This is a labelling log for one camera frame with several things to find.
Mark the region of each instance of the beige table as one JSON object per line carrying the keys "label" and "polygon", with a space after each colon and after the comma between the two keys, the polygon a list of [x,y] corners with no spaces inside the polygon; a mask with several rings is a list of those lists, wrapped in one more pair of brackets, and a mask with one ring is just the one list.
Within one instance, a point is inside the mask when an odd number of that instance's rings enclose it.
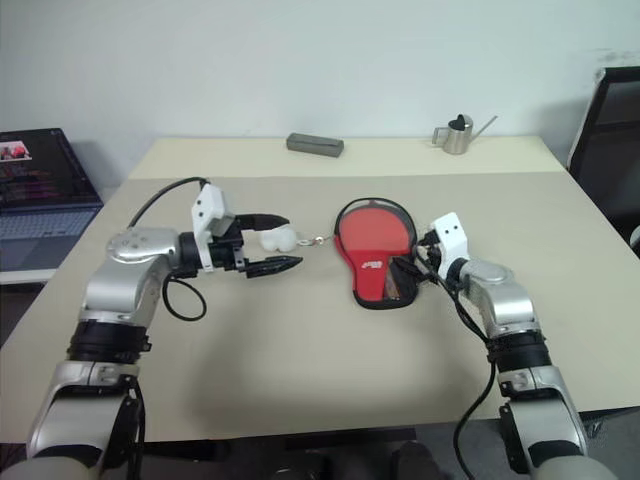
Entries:
{"label": "beige table", "polygon": [[[420,229],[456,211],[472,255],[508,265],[529,290],[577,407],[640,404],[640,262],[539,139],[479,139],[463,157],[416,139],[348,140],[338,159],[283,145],[156,142],[0,352],[0,440],[24,440],[108,238],[169,179],[193,174],[212,177],[237,212],[282,214],[308,236],[329,233],[360,196],[400,202]],[[196,187],[170,195],[142,224],[190,228]],[[255,236],[247,243],[251,258],[265,255]],[[408,308],[365,310],[332,245],[298,253],[300,266],[273,277],[201,275],[200,322],[158,307],[140,361],[150,441],[450,421],[476,397],[486,353],[441,289],[425,286]],[[189,292],[173,297],[198,308]],[[501,402],[494,389],[478,415],[495,417]]]}

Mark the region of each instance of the laptop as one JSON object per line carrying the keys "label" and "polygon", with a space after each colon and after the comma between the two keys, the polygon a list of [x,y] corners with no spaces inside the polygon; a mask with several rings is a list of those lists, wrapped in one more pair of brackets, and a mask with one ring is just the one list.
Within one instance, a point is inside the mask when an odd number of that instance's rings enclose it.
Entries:
{"label": "laptop", "polygon": [[0,271],[57,268],[102,205],[61,129],[0,132]]}

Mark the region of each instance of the black cable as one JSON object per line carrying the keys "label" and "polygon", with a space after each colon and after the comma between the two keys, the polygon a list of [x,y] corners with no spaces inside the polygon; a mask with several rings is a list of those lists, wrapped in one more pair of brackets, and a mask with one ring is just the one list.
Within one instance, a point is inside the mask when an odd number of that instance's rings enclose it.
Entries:
{"label": "black cable", "polygon": [[[200,312],[200,314],[194,316],[194,317],[187,317],[185,315],[182,315],[181,313],[178,313],[172,306],[171,306],[171,302],[169,301],[169,294],[168,294],[168,290],[169,290],[169,284],[170,283],[177,283],[179,285],[182,285],[183,287],[188,288],[189,290],[191,290],[196,297],[198,297],[198,299],[200,300],[200,303],[202,304],[202,312]],[[163,282],[162,282],[162,301],[164,302],[164,306],[167,309],[167,311],[173,315],[174,317],[176,317],[179,320],[182,320],[184,322],[195,322],[197,320],[200,320],[201,318],[203,318],[206,314],[207,314],[207,301],[204,299],[204,297],[202,296],[202,294],[198,291],[198,289],[196,289],[196,287],[194,287],[193,285],[179,280],[176,277],[173,276],[172,273],[170,273],[169,275],[167,275]]]}
{"label": "black cable", "polygon": [[431,275],[433,275],[433,277],[440,284],[440,286],[444,288],[444,291],[447,292],[447,295],[449,295],[449,298],[451,298],[451,300],[453,301],[453,304],[456,307],[456,312],[458,313],[458,316],[460,317],[460,320],[462,320],[462,323],[464,324],[464,326],[467,327],[469,330],[471,330],[471,332],[473,332],[474,335],[476,335],[480,340],[482,340],[486,344],[489,341],[489,339],[484,334],[484,332],[480,329],[478,324],[473,320],[473,318],[471,318],[471,315],[469,315],[469,312],[467,312],[467,309],[464,308],[464,305],[462,305],[462,302],[460,302],[460,296],[459,296],[460,288],[457,288],[456,290],[452,290],[451,287],[449,287],[449,285],[447,284],[447,282],[438,274],[437,271],[434,270],[434,268],[427,261],[425,261],[423,258],[421,258],[418,255],[416,256],[416,258],[422,265],[425,266],[425,268],[429,270],[429,273],[431,273]]}
{"label": "black cable", "polygon": [[[482,342],[486,345],[487,342],[489,342],[489,338],[480,329],[480,327],[473,320],[473,318],[471,318],[471,315],[469,315],[469,312],[467,312],[467,310],[464,308],[464,305],[462,305],[462,303],[460,302],[461,286],[458,285],[454,287],[455,289],[451,288],[447,284],[447,282],[438,274],[437,271],[435,271],[435,269],[428,262],[426,262],[420,256],[417,256],[417,258],[420,261],[420,263],[422,263],[429,270],[429,273],[433,275],[433,277],[442,286],[442,288],[444,288],[444,290],[447,292],[447,295],[449,295],[449,297],[453,301],[453,304],[455,305],[456,312],[458,313],[460,320],[462,320],[462,323],[469,330],[471,330],[471,332],[473,332],[480,340],[482,340]],[[478,398],[476,398],[476,400],[471,404],[471,406],[467,409],[467,411],[464,412],[464,415],[462,415],[462,418],[460,418],[460,420],[456,424],[456,428],[453,432],[453,450],[455,451],[456,459],[460,464],[460,468],[462,468],[462,471],[465,473],[465,475],[469,480],[474,480],[475,477],[471,473],[471,470],[469,470],[469,467],[467,467],[467,464],[464,461],[464,458],[462,457],[462,451],[460,450],[460,435],[465,425],[467,424],[467,421],[469,420],[471,415],[473,415],[473,412],[476,410],[476,408],[478,408],[478,406],[482,404],[482,402],[486,400],[486,398],[489,396],[489,392],[491,392],[491,388],[493,387],[493,382],[495,382],[495,379],[496,379],[495,361],[490,362],[490,365],[491,365],[491,372],[489,373],[489,380],[486,386],[484,387],[484,390],[482,390]]]}
{"label": "black cable", "polygon": [[142,207],[140,207],[140,209],[136,212],[136,214],[133,216],[133,218],[129,222],[129,225],[127,226],[127,228],[135,227],[138,221],[140,220],[140,217],[142,217],[142,215],[144,215],[145,212],[149,210],[151,205],[153,205],[165,193],[173,190],[176,187],[185,185],[187,183],[192,183],[192,182],[200,183],[200,189],[202,189],[202,187],[204,187],[207,183],[210,183],[209,180],[207,180],[204,177],[188,177],[188,178],[183,178],[182,180],[178,180],[177,182],[170,183],[166,187],[161,188],[153,197],[147,200],[144,203],[144,205],[142,205]]}
{"label": "black cable", "polygon": [[133,385],[136,399],[140,402],[140,414],[138,416],[138,440],[134,445],[134,451],[129,458],[127,466],[127,480],[140,480],[142,477],[142,457],[144,456],[144,437],[147,430],[147,411],[144,406],[142,390],[137,380]]}
{"label": "black cable", "polygon": [[484,402],[486,398],[489,396],[489,392],[491,391],[491,387],[493,387],[493,382],[495,381],[495,379],[496,379],[496,363],[491,362],[491,373],[489,374],[489,381],[487,382],[487,385],[484,387],[484,390],[482,390],[482,393],[480,393],[478,398],[476,398],[475,402],[473,402],[471,406],[467,409],[467,411],[464,412],[464,415],[458,421],[458,424],[456,425],[456,429],[453,432],[453,449],[456,452],[456,458],[458,459],[460,468],[462,468],[462,471],[465,473],[465,475],[469,480],[474,480],[475,477],[471,473],[471,470],[469,470],[469,467],[467,467],[467,464],[465,463],[464,458],[462,458],[462,452],[460,451],[460,434],[462,433],[462,429],[467,424],[467,421],[469,420],[473,412],[476,410],[476,408],[478,408],[478,406],[482,402]]}

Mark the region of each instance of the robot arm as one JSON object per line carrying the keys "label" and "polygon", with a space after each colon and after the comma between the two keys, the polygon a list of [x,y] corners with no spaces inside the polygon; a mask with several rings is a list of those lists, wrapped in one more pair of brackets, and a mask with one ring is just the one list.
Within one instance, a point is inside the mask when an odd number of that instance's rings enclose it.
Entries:
{"label": "robot arm", "polygon": [[244,258],[242,230],[272,229],[288,220],[233,215],[222,192],[209,184],[192,217],[194,232],[133,227],[109,241],[105,262],[87,284],[67,359],[56,367],[29,434],[28,460],[7,470],[4,480],[98,478],[136,455],[144,421],[136,362],[151,349],[147,329],[168,278],[215,268],[251,278],[302,261]]}
{"label": "robot arm", "polygon": [[587,457],[582,422],[551,363],[533,303],[513,272],[469,258],[455,213],[432,224],[417,247],[417,266],[437,272],[482,317],[488,360],[495,362],[500,393],[508,398],[499,413],[511,468],[541,479],[615,478]]}

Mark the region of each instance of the laptop keyboard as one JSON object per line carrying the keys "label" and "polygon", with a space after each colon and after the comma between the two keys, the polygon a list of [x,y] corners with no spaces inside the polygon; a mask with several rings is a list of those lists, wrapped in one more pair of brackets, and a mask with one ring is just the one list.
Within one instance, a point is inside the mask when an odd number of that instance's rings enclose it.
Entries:
{"label": "laptop keyboard", "polygon": [[94,213],[87,210],[0,217],[0,240],[77,236]]}

